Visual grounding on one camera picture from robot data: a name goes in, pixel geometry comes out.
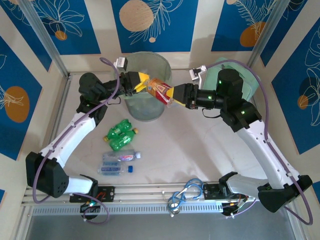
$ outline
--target blue label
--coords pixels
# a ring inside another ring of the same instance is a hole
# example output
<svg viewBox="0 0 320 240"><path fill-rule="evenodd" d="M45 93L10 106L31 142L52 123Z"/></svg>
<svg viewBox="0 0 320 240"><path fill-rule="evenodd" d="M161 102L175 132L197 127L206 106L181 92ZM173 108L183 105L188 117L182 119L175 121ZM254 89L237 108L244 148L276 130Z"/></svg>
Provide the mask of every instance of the blue label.
<svg viewBox="0 0 320 240"><path fill-rule="evenodd" d="M104 161L102 163L103 166L120 166L118 161Z"/></svg>
<svg viewBox="0 0 320 240"><path fill-rule="evenodd" d="M102 167L101 172L119 172L121 170L120 167Z"/></svg>

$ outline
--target blue cable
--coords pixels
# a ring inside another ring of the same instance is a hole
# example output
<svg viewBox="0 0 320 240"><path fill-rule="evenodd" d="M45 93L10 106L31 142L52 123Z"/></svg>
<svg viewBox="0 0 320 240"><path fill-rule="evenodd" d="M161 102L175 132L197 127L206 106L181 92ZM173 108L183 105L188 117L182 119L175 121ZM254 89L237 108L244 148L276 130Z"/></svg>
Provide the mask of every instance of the blue cable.
<svg viewBox="0 0 320 240"><path fill-rule="evenodd" d="M200 190L200 193L197 196L191 197L191 198L186 198L185 194L187 189L191 188L191 187L196 187ZM172 194L172 197L170 197L168 199L168 204L167 207L169 209L169 211L174 211L177 208L180 207L180 205L182 203L185 203L187 200L192 199L192 200L197 200L199 199L202 194L204 193L203 191L203 187L204 187L204 183L199 179L199 178L193 178L190 179L185 185L184 185L184 189L182 191L176 191Z"/></svg>

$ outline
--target beige circle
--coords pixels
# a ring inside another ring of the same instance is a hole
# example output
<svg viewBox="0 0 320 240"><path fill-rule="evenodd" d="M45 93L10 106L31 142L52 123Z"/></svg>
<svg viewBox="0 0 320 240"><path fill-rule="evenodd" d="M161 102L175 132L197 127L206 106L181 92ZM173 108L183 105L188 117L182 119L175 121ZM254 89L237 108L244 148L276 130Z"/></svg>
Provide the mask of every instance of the beige circle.
<svg viewBox="0 0 320 240"><path fill-rule="evenodd" d="M238 0L226 0L226 3L231 5L231 4L235 4Z"/></svg>
<svg viewBox="0 0 320 240"><path fill-rule="evenodd" d="M126 2L120 9L119 17L124 28L131 32L146 30L154 22L151 8L141 0Z"/></svg>
<svg viewBox="0 0 320 240"><path fill-rule="evenodd" d="M18 0L8 0L10 3L18 5Z"/></svg>
<svg viewBox="0 0 320 240"><path fill-rule="evenodd" d="M150 37L150 38L149 38L149 42L150 42L150 43L153 44L155 41L156 41L156 39L155 39L154 37Z"/></svg>

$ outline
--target gray floor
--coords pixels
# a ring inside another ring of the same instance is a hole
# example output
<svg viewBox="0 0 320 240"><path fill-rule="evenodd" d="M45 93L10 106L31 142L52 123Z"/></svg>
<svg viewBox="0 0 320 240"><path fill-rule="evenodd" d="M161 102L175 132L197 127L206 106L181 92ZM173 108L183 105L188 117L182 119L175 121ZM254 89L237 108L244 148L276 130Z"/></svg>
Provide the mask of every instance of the gray floor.
<svg viewBox="0 0 320 240"><path fill-rule="evenodd" d="M27 240L293 240L287 213L268 212L257 202L235 219L220 213L113 215L105 225L80 216L36 216Z"/></svg>

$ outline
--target white leaf drawing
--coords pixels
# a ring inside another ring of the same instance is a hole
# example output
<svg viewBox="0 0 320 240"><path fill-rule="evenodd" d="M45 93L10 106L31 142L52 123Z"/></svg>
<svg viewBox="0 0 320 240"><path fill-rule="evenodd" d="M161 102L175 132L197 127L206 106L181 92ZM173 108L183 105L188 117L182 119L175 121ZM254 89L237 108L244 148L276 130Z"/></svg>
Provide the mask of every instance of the white leaf drawing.
<svg viewBox="0 0 320 240"><path fill-rule="evenodd" d="M310 86L303 93L305 102L298 104L304 108L311 106L310 125L316 127L320 125L320 26L311 38L304 64L308 67L306 73Z"/></svg>
<svg viewBox="0 0 320 240"><path fill-rule="evenodd" d="M302 0L301 2L299 3L296 3L294 1L290 1L290 3L288 4L288 6L286 7L284 13L283 13L283 17L288 20L288 17L289 17L289 12L293 11L293 12L296 12L296 11L299 11L302 6L304 5L304 2L305 0Z"/></svg>
<svg viewBox="0 0 320 240"><path fill-rule="evenodd" d="M10 10L12 15L16 19L18 19L18 20L22 21L24 24L30 26L28 20L26 19L25 15L23 14L23 12L21 11L20 7L17 4L14 4L9 0L1 0L1 1Z"/></svg>
<svg viewBox="0 0 320 240"><path fill-rule="evenodd" d="M171 20L169 13L173 12L181 6L184 0L179 0L179 3L173 7L173 2L177 0L148 0L146 4L153 13L153 23L146 30L132 31L129 38L133 38L130 45L143 40L144 42L150 38L157 38L162 31L166 30L166 25L170 26Z"/></svg>
<svg viewBox="0 0 320 240"><path fill-rule="evenodd" d="M1 1L5 3L5 6L11 11L14 17L21 20L26 25L30 25L17 4L8 0ZM49 25L49 29L53 32L69 32L82 37L82 30L77 24L85 19L85 15L74 10L69 10L69 0L33 0L31 1L31 4L40 19L42 19L42 23L44 25Z"/></svg>
<svg viewBox="0 0 320 240"><path fill-rule="evenodd" d="M237 0L234 5L238 7L238 12L245 19L247 25L251 26L255 32L255 39L258 39L262 32L262 22L270 15L278 0L264 0L259 8L255 0Z"/></svg>
<svg viewBox="0 0 320 240"><path fill-rule="evenodd" d="M0 70L6 63L7 56L0 54ZM14 97L10 94L6 93L6 91L0 85L0 109L2 109L5 105L10 105L10 103L18 104L23 106L24 104L21 102L24 97Z"/></svg>

